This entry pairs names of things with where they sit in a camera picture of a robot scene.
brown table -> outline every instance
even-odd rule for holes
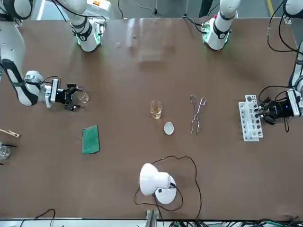
[[[277,23],[271,43],[278,49]],[[284,219],[303,215],[301,188],[303,120],[263,125],[260,142],[243,142],[238,102],[268,85],[286,85],[294,53],[276,53],[266,42],[268,19],[236,19],[221,52],[207,48],[182,19],[111,20],[103,46],[84,53],[69,24],[26,21],[24,72],[60,75],[84,86],[90,101],[77,113],[59,104],[22,106],[5,77],[0,89],[0,126],[22,134],[19,148],[0,166],[0,217],[35,217],[55,208],[57,217],[144,218],[134,194],[144,163],[175,155],[197,164],[203,219]],[[294,46],[289,26],[285,40]],[[264,95],[276,94],[269,90]],[[200,134],[190,135],[190,95],[205,97]],[[153,120],[151,100],[162,101]],[[163,125],[172,121],[172,136]],[[99,127],[101,151],[81,154],[81,130]],[[195,218],[199,197],[189,160],[156,165],[176,180],[182,209],[169,218]],[[139,194],[138,202],[153,202]],[[177,197],[169,208],[178,206]]]

green cloth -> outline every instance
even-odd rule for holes
[[[94,154],[100,151],[98,126],[82,130],[82,154]]]

white cable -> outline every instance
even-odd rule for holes
[[[185,14],[187,15],[187,9],[188,9],[188,0],[186,0],[186,9],[185,9]]]
[[[152,11],[152,13],[151,13],[151,16],[150,16],[150,17],[152,17],[152,16],[153,16],[153,9],[152,9],[152,8],[149,8],[149,7],[146,7],[146,6],[140,6],[140,5],[137,3],[137,0],[136,0],[136,5],[137,5],[139,8],[142,8],[142,9],[149,9],[149,10],[151,10],[151,11]]]

desk lamp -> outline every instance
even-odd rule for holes
[[[140,189],[143,195],[156,194],[157,200],[162,204],[170,204],[176,197],[176,182],[172,176],[159,172],[150,163],[143,165],[140,178]]]

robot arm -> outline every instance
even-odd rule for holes
[[[81,16],[85,15],[86,0],[55,1],[64,6],[81,48],[86,52],[93,51],[100,42],[97,42],[98,39],[95,36],[95,32],[98,31],[92,29],[86,16]],[[2,67],[23,105],[33,106],[44,95],[42,99],[45,99],[47,107],[51,107],[51,103],[59,102],[64,104],[65,109],[73,111],[79,107],[72,104],[72,94],[79,90],[75,84],[68,84],[67,89],[60,89],[57,79],[53,79],[52,85],[48,86],[43,83],[44,78],[36,71],[27,72],[25,77],[22,74],[26,47],[22,35],[16,27],[16,20],[30,17],[33,8],[32,2],[33,0],[0,1],[0,60]]]
[[[288,17],[303,18],[303,1],[284,0],[283,10]],[[303,116],[303,54],[301,53],[303,53],[303,41],[299,46],[286,96],[274,101],[268,97],[257,110],[257,115],[269,124],[275,124],[277,118]]]
[[[27,84],[22,75],[22,62],[25,55],[24,40],[16,28],[15,20],[26,19],[30,16],[32,3],[28,0],[5,1],[6,6],[1,5],[1,17],[6,21],[0,21],[0,57],[2,67],[12,83],[17,97],[25,106],[32,106],[38,102],[41,87],[40,82],[43,77],[37,73],[37,84]]]
[[[220,0],[217,18],[211,18],[203,25],[203,41],[213,50],[220,50],[227,42],[233,18],[241,0]]]
[[[94,51],[100,44],[100,24],[91,22],[84,13],[87,7],[86,0],[54,0],[62,6],[71,21],[71,27],[78,42],[85,52]]]
[[[288,17],[303,18],[303,1],[284,0],[283,12]]]

